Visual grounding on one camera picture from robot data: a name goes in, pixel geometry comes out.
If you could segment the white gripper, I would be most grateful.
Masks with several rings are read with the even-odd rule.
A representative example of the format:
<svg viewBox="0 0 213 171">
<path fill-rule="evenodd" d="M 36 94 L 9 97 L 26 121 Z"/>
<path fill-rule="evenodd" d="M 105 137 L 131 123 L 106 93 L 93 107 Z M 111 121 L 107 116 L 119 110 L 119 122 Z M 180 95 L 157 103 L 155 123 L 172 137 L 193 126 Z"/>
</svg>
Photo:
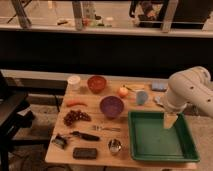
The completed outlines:
<svg viewBox="0 0 213 171">
<path fill-rule="evenodd" d="M 163 101 L 165 112 L 163 126 L 165 129 L 170 129 L 176 122 L 178 116 L 176 114 L 181 113 L 186 108 L 185 102 L 180 101 Z"/>
</svg>

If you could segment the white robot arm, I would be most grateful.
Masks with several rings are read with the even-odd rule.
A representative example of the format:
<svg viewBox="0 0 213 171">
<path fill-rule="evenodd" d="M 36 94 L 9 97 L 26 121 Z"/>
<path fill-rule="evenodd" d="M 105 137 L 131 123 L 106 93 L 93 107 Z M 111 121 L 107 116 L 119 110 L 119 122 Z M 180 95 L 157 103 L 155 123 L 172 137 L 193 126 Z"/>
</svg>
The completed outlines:
<svg viewBox="0 0 213 171">
<path fill-rule="evenodd" d="M 168 88 L 161 97 L 165 129 L 174 125 L 188 102 L 213 117 L 213 90 L 208 87 L 210 81 L 209 71 L 201 66 L 176 72 L 169 77 Z"/>
</svg>

